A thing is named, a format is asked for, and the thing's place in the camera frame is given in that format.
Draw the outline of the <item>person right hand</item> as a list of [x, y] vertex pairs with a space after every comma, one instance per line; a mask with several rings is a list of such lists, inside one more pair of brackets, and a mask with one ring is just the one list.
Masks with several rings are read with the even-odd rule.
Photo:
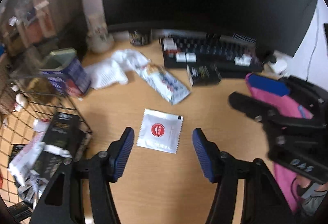
[[310, 217], [315, 214], [327, 195], [327, 182], [319, 185], [301, 175], [296, 176], [297, 195], [301, 198], [301, 215]]

